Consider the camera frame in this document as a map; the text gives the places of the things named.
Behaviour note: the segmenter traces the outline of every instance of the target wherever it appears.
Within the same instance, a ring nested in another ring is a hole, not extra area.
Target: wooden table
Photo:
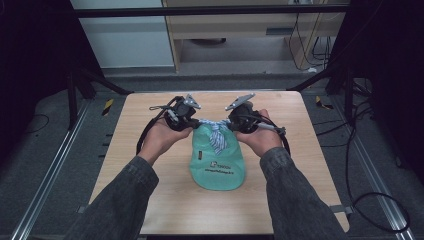
[[[194,92],[202,106],[194,118],[226,119],[224,107],[237,96],[250,92]],[[331,205],[340,199],[315,136],[303,99],[298,92],[256,91],[251,99],[255,110],[266,108],[271,119],[287,130],[296,166]],[[158,114],[150,106],[166,105],[175,96],[187,93],[137,93],[127,97],[109,150],[97,179],[91,201],[135,155],[136,143],[147,123]],[[210,191],[198,186],[189,171],[192,135],[181,140],[154,165],[159,185],[150,198],[141,234],[272,234],[265,178],[259,158],[241,143],[246,164],[245,182],[233,191]],[[344,213],[336,216],[345,231]]]

